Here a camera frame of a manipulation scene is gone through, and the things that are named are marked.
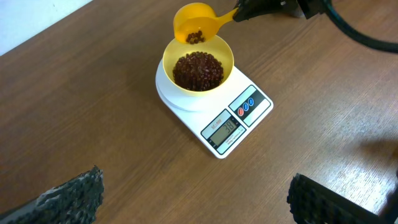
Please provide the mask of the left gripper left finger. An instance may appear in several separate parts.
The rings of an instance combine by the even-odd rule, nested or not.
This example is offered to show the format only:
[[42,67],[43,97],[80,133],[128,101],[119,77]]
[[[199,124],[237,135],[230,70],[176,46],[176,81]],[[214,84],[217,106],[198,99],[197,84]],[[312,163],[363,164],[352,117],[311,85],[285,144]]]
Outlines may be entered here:
[[103,171],[97,166],[1,214],[1,223],[81,223],[96,220],[103,203]]

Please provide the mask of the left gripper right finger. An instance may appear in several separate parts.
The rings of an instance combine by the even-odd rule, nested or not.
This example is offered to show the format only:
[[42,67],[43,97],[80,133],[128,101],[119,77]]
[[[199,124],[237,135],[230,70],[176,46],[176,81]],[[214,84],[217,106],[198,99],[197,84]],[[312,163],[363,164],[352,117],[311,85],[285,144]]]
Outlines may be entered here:
[[287,203],[296,223],[383,224],[376,214],[297,173],[289,187]]

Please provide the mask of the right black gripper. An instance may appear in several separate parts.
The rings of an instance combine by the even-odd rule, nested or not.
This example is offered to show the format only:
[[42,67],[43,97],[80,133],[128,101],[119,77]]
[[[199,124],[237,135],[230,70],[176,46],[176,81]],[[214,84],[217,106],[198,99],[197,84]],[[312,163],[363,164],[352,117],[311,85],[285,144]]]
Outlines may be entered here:
[[238,0],[234,8],[235,22],[275,13],[309,19],[325,12],[321,0]]

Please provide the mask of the yellow measuring scoop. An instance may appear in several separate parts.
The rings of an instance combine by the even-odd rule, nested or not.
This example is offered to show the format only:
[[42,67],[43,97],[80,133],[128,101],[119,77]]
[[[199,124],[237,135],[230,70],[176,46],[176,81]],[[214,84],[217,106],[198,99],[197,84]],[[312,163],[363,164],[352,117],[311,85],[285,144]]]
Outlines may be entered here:
[[212,7],[205,3],[194,2],[181,7],[174,16],[174,37],[177,41],[187,44],[189,34],[202,32],[205,40],[214,37],[219,29],[233,20],[238,9],[218,17]]

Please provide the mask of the red adzuki beans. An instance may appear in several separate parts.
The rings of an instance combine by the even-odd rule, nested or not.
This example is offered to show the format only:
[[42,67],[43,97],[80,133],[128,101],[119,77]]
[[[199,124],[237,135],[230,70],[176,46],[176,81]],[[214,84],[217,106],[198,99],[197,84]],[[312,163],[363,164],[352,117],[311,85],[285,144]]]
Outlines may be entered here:
[[224,79],[222,63],[208,52],[185,54],[172,70],[174,83],[190,91],[208,91],[221,85]]

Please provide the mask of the pale yellow plastic bowl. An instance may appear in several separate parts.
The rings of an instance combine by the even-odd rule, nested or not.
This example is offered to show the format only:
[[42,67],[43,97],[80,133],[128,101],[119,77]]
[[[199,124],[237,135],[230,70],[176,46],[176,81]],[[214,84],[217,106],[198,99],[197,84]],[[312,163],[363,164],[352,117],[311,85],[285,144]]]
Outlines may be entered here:
[[182,93],[204,96],[226,85],[234,68],[230,46],[219,36],[198,44],[172,40],[164,50],[166,78]]

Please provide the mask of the white digital kitchen scale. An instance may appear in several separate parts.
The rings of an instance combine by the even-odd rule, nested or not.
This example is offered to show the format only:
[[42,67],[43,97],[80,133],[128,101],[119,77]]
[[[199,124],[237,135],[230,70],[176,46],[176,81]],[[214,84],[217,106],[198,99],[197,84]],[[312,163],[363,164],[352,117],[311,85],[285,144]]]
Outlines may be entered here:
[[183,93],[167,78],[162,62],[155,85],[164,104],[219,159],[227,157],[274,107],[236,67],[219,90],[205,96]]

